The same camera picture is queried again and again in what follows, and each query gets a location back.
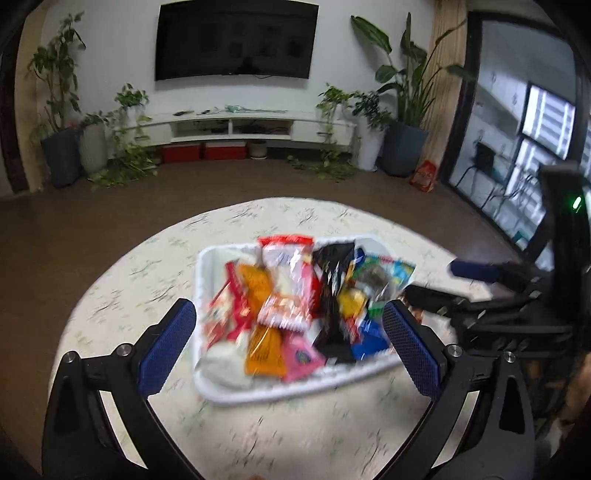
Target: white tv cabinet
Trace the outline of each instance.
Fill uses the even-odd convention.
[[[317,112],[217,112],[204,115],[189,113],[151,115],[149,122],[125,128],[127,140],[142,146],[178,144],[211,140],[284,140],[321,144],[326,138],[326,123]],[[335,120],[333,139],[348,147],[355,123]]]

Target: floral tablecloth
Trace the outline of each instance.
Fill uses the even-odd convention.
[[[473,299],[489,297],[481,285],[448,275],[452,254],[395,223],[337,203],[261,199],[201,213],[161,231],[121,258],[74,309],[56,353],[54,373],[65,352],[76,350],[82,357],[109,354],[120,343],[134,343],[177,298],[191,299],[196,255],[204,247],[251,242],[273,233],[371,233],[417,265],[415,281]],[[442,320],[437,333],[444,342],[452,341]],[[240,480],[254,474],[267,480],[371,479],[428,405],[404,368],[396,367],[308,397],[216,407],[195,392],[192,368],[189,342],[162,392],[150,397],[150,403],[170,436],[208,479]],[[124,452],[142,464],[109,394],[103,399]],[[453,453],[472,406],[470,398],[440,460]]]

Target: black tv screen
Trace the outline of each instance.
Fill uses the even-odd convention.
[[[318,6],[291,0],[162,5],[156,80],[198,75],[308,78]]]

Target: blue gripper pad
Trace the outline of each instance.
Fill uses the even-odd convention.
[[[136,343],[140,355],[138,389],[147,398],[162,389],[184,346],[195,330],[197,313],[192,302],[178,299],[158,325],[152,325]]]
[[[485,283],[496,283],[499,281],[500,272],[495,265],[478,264],[454,260],[449,264],[449,270],[456,277],[479,280]]]
[[[419,393],[434,400],[447,372],[443,343],[429,327],[419,325],[400,300],[385,305],[382,323]]]

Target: white plastic basket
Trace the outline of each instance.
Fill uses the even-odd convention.
[[[314,248],[336,242],[355,242],[355,245],[362,247],[366,253],[396,258],[396,255],[388,247],[372,235],[316,238]],[[214,265],[215,250],[219,248],[238,249],[249,254],[254,254],[257,257],[260,256],[261,252],[257,244],[216,245],[202,250],[197,256],[195,297],[193,299],[197,310],[197,326],[191,337],[193,348],[193,381],[197,392],[206,400],[221,405],[276,401],[355,382],[401,363],[398,355],[390,353],[378,354],[353,365],[334,365],[318,369],[311,376],[289,384],[261,378],[260,380],[256,380],[253,387],[249,390],[233,390],[202,376],[199,370],[195,370],[194,367],[201,357],[204,342],[201,319],[204,318],[210,302],[217,293],[214,285],[219,280],[214,281],[213,276],[214,271],[217,270]]]

